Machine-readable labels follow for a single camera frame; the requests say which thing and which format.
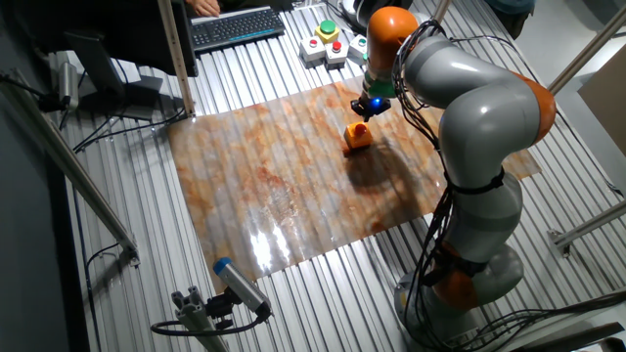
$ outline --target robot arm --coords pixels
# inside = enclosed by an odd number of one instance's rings
[[[377,84],[393,84],[393,61],[408,36],[395,24],[410,23],[412,33],[418,33],[416,24],[398,20],[408,16],[397,8],[372,16],[362,105],[378,93],[372,94]],[[429,284],[413,286],[416,275],[411,273],[396,287],[396,311],[416,333],[425,328],[420,316],[445,330],[521,280],[521,260],[505,244],[521,216],[521,187],[502,162],[540,141],[556,114],[554,97],[539,84],[464,52],[445,36],[428,34],[406,57],[403,78],[421,102],[445,109],[438,147],[452,190],[452,214],[435,248],[434,269],[424,277]],[[419,294],[424,298],[419,304],[407,298]]]

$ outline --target aluminum profile table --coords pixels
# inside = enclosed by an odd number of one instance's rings
[[[432,14],[435,8],[434,1],[418,0],[412,10]],[[201,74],[190,78],[198,115],[235,110],[363,74],[352,62],[327,71],[322,66],[305,69],[297,58],[298,40],[309,36],[320,21],[335,20],[325,5],[283,13],[281,18],[287,27],[284,36],[201,55]],[[459,38],[506,36],[482,0],[454,1],[443,25],[449,35]],[[340,35],[346,41],[352,37],[349,31]],[[460,45],[483,60],[530,75],[515,53],[499,43]],[[164,78],[161,93],[180,97],[175,77],[146,67],[140,71]],[[163,102],[163,111],[180,108]],[[163,111],[155,113],[156,121],[167,117]],[[103,121],[102,117],[71,117],[64,137],[74,146]],[[114,117],[109,125],[118,131],[145,123]],[[552,228],[572,229],[620,201],[605,185],[598,163],[574,136],[576,132],[558,117],[550,134],[530,149],[543,172],[521,182],[521,223],[508,241],[523,260],[525,276],[507,296],[475,310],[480,325],[514,310],[558,308],[626,286],[623,220],[578,240],[567,259],[545,236]],[[118,264],[118,248],[90,266],[96,317],[90,313],[85,273],[79,273],[92,350],[98,350],[95,320],[103,351],[201,351],[192,338],[150,331],[150,324],[174,320],[171,292],[198,286],[203,296],[215,293],[166,134],[147,128],[118,135],[90,146],[78,158],[141,248],[137,268]],[[82,198],[74,204],[67,184],[76,256],[82,262],[78,219],[87,256],[114,239]],[[258,280],[272,301],[275,317],[267,325],[225,337],[230,349],[411,350],[411,340],[395,317],[391,294],[400,277],[415,267],[424,228],[425,221],[416,220]],[[234,314],[236,326],[252,319],[244,307]]]

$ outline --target metal rod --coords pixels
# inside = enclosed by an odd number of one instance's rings
[[[452,0],[439,1],[439,3],[437,4],[437,9],[434,11],[434,15],[432,17],[439,23],[441,23],[443,21],[443,16],[446,14],[446,11],[448,11],[448,7],[451,3]]]
[[[169,52],[172,55],[174,70],[176,71],[176,77],[178,78],[178,85],[180,86],[180,91],[183,95],[185,112],[189,117],[195,116],[196,108],[194,107],[194,100],[192,99],[192,90],[189,87],[189,77],[187,76],[187,69],[185,68],[183,50],[181,49],[180,41],[178,40],[178,30],[176,29],[176,20],[174,19],[174,12],[172,11],[172,3],[171,0],[157,1],[160,16],[163,20],[163,27],[165,28],[165,35],[167,36]]]
[[[554,82],[550,84],[548,90],[556,95],[578,71],[587,64],[591,58],[606,44],[606,42],[621,28],[626,21],[626,5],[622,7],[615,16],[606,24],[604,29],[598,33],[594,39],[583,49],[578,56],[559,74]]]
[[[620,203],[612,206],[611,208],[603,211],[600,215],[594,216],[593,219],[583,223],[575,229],[567,232],[566,234],[559,236],[555,240],[557,248],[563,248],[570,244],[572,241],[579,239],[586,234],[598,229],[600,226],[626,214],[626,200],[622,200]]]
[[[46,152],[59,165],[74,187],[80,192],[102,223],[109,229],[130,257],[137,257],[137,244],[113,212],[107,200],[80,165],[76,155],[67,146],[57,127],[44,116],[32,97],[22,88],[1,83],[0,91],[13,104],[26,124],[43,145]]]

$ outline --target gray robot arm segment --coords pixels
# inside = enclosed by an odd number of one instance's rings
[[[404,78],[422,102],[442,109],[475,88],[518,79],[512,72],[459,49],[442,35],[420,39],[407,58]]]

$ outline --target computer monitor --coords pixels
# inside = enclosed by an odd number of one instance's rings
[[[185,4],[171,3],[187,74],[197,76]],[[152,117],[162,80],[126,84],[111,58],[176,74],[156,0],[18,0],[15,10],[42,51],[73,50],[80,59],[97,89],[81,97],[80,109]]]

